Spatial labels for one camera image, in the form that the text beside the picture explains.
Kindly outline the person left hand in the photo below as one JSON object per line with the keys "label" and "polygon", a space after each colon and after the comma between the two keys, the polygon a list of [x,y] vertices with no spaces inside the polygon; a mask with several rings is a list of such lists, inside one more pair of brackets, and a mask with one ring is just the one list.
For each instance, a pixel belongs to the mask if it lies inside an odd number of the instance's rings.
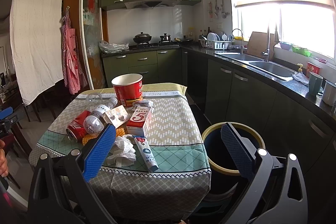
{"label": "person left hand", "polygon": [[7,159],[5,155],[4,148],[5,143],[0,140],[0,175],[1,177],[6,177],[9,174],[9,168],[7,166]]}

